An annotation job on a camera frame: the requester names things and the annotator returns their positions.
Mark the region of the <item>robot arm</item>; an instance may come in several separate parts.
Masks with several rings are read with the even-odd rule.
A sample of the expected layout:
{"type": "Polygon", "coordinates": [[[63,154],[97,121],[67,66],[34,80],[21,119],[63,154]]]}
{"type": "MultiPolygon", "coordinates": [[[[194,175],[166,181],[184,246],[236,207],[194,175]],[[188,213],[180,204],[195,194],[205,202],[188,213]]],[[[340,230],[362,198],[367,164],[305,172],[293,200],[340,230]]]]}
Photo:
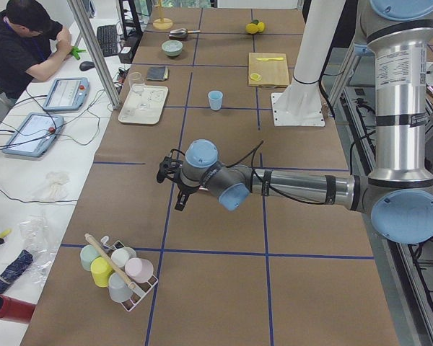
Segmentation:
{"type": "Polygon", "coordinates": [[[179,189],[175,208],[206,190],[227,210],[251,193],[310,205],[342,205],[367,215],[373,229],[399,244],[433,237],[433,174],[425,166],[427,44],[433,1],[359,1],[354,41],[375,60],[375,163],[369,174],[297,174],[224,164],[214,143],[198,139],[178,159],[167,155],[157,181],[179,189]]]}

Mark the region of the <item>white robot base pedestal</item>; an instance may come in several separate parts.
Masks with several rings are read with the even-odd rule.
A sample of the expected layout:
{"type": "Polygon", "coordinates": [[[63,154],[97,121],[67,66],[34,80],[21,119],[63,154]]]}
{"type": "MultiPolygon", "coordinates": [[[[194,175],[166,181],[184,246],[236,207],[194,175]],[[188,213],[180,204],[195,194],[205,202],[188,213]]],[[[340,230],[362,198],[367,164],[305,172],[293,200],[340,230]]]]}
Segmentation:
{"type": "Polygon", "coordinates": [[[271,95],[275,126],[323,127],[319,80],[345,5],[312,1],[291,84],[271,95]]]}

